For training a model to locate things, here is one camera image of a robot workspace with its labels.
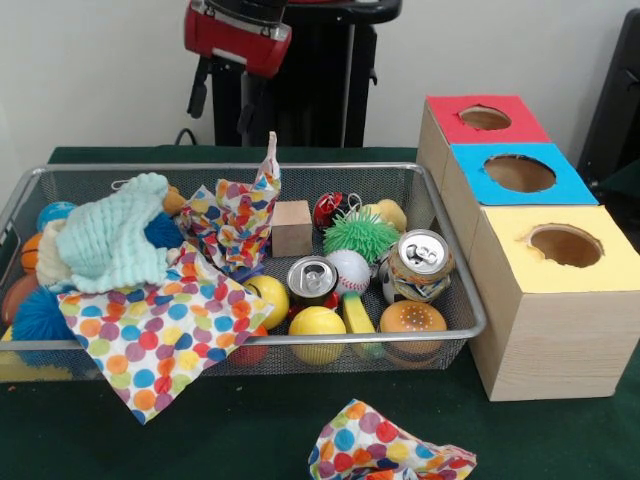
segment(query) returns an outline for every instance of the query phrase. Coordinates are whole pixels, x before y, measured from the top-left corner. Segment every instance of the green table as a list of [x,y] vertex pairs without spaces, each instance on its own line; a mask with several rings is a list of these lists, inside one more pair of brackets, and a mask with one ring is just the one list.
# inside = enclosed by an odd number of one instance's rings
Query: green table
[[[52,161],[259,161],[262,149],[60,148]],[[280,161],[412,161],[412,149],[281,149]],[[615,397],[489,403],[467,348],[445,371],[202,378],[141,427],[106,382],[2,385],[1,478],[304,479],[351,399],[478,454],[473,479],[640,478],[640,354]]]

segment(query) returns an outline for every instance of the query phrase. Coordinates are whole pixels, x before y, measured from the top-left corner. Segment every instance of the colorful polka dot fabric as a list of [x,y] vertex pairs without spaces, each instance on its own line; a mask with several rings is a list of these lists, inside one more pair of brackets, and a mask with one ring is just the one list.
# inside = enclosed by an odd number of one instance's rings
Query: colorful polka dot fabric
[[225,273],[256,268],[271,235],[271,217],[280,195],[276,134],[253,185],[218,180],[216,193],[203,185],[183,207],[177,224]]
[[473,453],[418,440],[358,400],[322,429],[309,456],[314,480],[462,480],[475,466]]
[[225,360],[273,309],[186,242],[160,286],[58,298],[67,325],[142,424]]

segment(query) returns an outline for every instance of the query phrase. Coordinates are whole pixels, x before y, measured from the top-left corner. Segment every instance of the circular hole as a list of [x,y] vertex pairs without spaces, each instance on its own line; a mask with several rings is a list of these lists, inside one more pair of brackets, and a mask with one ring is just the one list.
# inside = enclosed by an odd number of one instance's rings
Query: circular hole
[[465,125],[478,130],[504,130],[511,126],[511,119],[500,110],[476,105],[460,112]]
[[487,160],[484,168],[502,187],[515,192],[539,192],[556,184],[553,170],[525,155],[497,155]]
[[539,227],[531,235],[529,244],[540,250],[547,260],[579,268],[595,264],[603,255],[598,240],[571,225]]

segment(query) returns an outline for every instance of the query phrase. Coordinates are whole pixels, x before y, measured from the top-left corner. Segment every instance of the white wall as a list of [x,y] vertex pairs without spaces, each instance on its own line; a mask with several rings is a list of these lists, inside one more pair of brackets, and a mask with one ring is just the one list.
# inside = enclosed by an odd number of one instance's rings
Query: white wall
[[518,94],[577,162],[637,0],[405,0],[378,27],[368,144],[415,145],[424,94]]
[[[516,93],[570,156],[635,0],[405,0],[379,27],[368,145],[415,146],[424,94]],[[185,113],[197,58],[186,0],[0,0],[0,202],[57,145],[157,145]]]

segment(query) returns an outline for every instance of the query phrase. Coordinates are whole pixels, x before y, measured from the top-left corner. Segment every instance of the wooden box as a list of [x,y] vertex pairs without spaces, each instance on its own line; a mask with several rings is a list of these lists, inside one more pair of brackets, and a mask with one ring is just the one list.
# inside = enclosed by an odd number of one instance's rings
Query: wooden box
[[416,161],[429,170],[440,190],[452,157],[451,145],[549,142],[520,97],[430,96],[425,102]]
[[311,255],[312,235],[309,202],[276,202],[271,223],[271,250],[274,257]]
[[613,395],[640,337],[640,256],[604,207],[486,207],[469,265],[489,399]]
[[442,200],[469,259],[480,205],[597,205],[552,143],[452,145]]

